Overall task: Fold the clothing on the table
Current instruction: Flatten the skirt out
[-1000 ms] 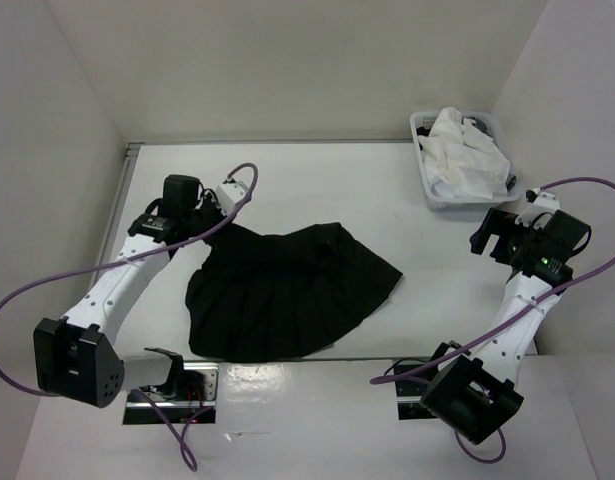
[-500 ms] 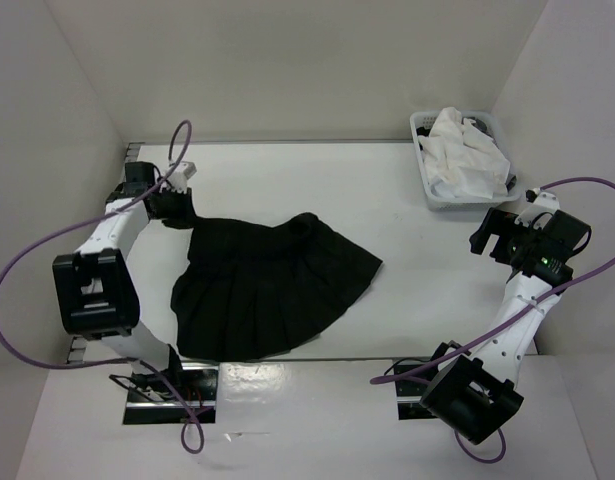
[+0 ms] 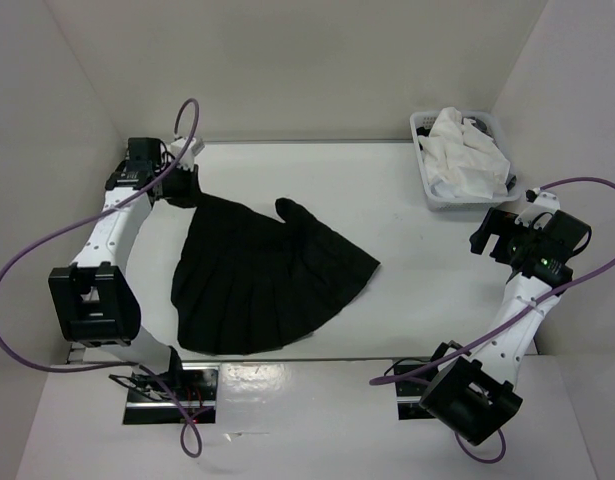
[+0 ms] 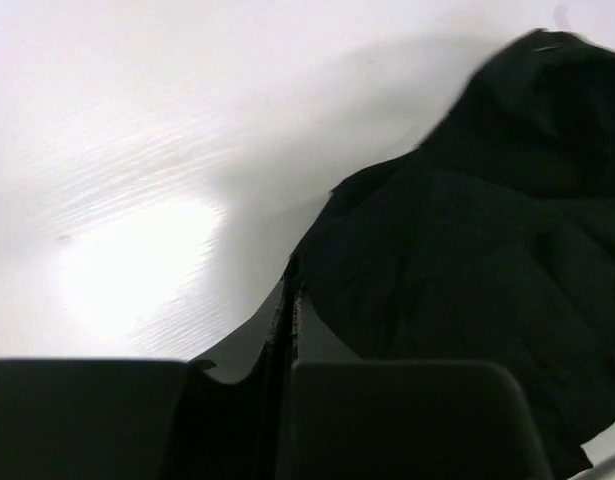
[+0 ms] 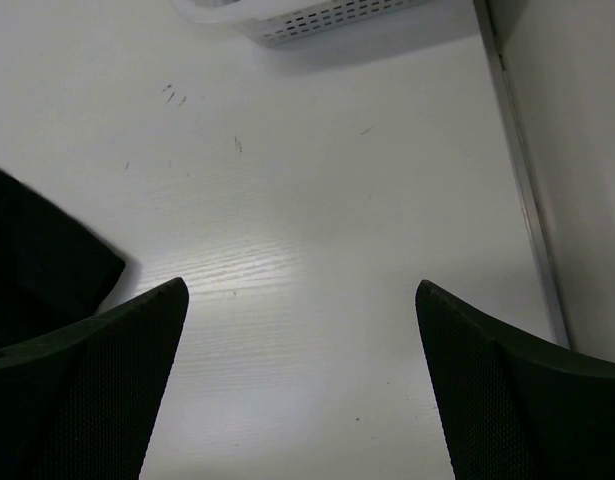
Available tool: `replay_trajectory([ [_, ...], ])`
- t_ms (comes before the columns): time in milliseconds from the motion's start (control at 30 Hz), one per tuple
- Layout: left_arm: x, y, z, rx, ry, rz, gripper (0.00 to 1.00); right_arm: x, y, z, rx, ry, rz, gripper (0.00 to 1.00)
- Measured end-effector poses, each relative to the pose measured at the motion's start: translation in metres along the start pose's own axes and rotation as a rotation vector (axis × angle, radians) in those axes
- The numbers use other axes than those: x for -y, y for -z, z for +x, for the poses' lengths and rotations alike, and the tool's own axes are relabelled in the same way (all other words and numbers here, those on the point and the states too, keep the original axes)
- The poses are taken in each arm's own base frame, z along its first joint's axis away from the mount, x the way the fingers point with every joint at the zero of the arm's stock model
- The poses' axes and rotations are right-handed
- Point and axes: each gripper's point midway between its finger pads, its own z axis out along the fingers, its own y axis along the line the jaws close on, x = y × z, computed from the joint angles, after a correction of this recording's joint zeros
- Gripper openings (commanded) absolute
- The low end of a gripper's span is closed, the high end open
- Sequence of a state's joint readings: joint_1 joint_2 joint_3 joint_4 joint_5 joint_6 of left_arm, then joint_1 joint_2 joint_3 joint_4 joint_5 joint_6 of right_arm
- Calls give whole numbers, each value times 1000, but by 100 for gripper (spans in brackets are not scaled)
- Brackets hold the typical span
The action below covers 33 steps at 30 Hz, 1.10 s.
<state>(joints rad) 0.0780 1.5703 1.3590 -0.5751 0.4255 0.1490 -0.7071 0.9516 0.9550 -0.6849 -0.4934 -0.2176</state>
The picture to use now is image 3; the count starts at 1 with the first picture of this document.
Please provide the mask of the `black pleated skirt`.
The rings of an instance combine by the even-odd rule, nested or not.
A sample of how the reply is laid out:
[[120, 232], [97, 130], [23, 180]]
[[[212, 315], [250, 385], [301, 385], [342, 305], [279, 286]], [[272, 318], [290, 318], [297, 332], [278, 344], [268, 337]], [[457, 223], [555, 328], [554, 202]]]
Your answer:
[[202, 194], [175, 268], [179, 345], [208, 355], [280, 349], [368, 285], [379, 261], [289, 198], [276, 218]]

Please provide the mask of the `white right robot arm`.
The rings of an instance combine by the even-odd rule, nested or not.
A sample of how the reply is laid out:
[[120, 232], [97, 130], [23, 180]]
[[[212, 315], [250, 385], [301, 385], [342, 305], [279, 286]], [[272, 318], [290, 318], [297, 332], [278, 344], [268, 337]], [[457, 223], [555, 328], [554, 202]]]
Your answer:
[[471, 250], [482, 253], [496, 236], [490, 255], [511, 268], [491, 337], [453, 360], [441, 358], [425, 368], [423, 410], [473, 446], [516, 415], [522, 404], [514, 391], [521, 361], [560, 300], [551, 290], [572, 280], [567, 262], [586, 248], [591, 232], [561, 210], [541, 212], [526, 222], [510, 212], [488, 211], [470, 237]]

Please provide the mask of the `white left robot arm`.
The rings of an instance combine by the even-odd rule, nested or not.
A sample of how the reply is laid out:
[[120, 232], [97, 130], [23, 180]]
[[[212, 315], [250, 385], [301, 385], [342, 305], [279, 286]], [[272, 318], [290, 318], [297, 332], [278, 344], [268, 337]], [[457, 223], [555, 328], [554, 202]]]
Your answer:
[[103, 218], [71, 264], [53, 269], [48, 278], [64, 338], [131, 363], [134, 376], [123, 384], [149, 399], [177, 398], [186, 375], [176, 349], [143, 326], [125, 278], [127, 264], [157, 201], [189, 206], [199, 193], [195, 158], [203, 148], [200, 138], [177, 137], [171, 144], [130, 138], [124, 159], [105, 183]]

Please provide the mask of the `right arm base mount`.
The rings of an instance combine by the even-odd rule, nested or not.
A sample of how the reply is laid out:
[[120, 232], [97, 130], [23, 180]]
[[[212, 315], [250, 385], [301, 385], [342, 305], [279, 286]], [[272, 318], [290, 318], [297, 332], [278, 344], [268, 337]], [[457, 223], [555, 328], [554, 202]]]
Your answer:
[[[425, 359], [416, 357], [396, 360], [384, 371], [384, 375], [401, 375], [422, 367], [425, 363]], [[395, 384], [398, 419], [400, 421], [434, 419], [432, 414], [420, 406], [424, 390], [425, 386], [423, 384], [412, 381], [397, 382]]]

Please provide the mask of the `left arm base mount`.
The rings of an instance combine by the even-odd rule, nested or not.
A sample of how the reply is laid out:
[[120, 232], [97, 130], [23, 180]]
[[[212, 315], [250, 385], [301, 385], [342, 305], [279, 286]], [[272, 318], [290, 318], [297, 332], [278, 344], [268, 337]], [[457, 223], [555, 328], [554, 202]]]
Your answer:
[[[185, 414], [195, 424], [216, 421], [219, 371], [215, 366], [183, 369], [176, 379], [161, 377]], [[167, 392], [151, 376], [109, 374], [108, 379], [127, 392], [124, 425], [184, 424], [185, 417]]]

